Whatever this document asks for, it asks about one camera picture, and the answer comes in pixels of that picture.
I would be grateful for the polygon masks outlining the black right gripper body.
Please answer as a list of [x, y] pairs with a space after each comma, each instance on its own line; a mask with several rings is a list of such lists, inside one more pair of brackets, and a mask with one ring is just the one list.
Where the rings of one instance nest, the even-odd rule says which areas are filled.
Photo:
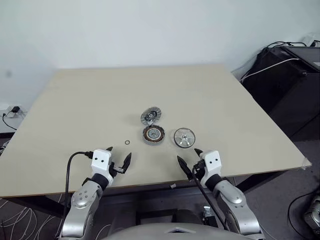
[[202, 159], [198, 161], [192, 168], [192, 177], [197, 180], [201, 180], [205, 175], [206, 163]]

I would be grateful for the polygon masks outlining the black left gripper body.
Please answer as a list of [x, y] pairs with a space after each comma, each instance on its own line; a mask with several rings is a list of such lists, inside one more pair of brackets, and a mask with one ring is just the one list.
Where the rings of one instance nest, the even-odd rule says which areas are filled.
[[121, 167], [115, 166], [115, 163], [111, 162], [111, 164], [109, 166], [109, 174], [114, 179], [118, 173], [119, 174], [124, 174], [125, 170], [123, 168], [121, 168]]

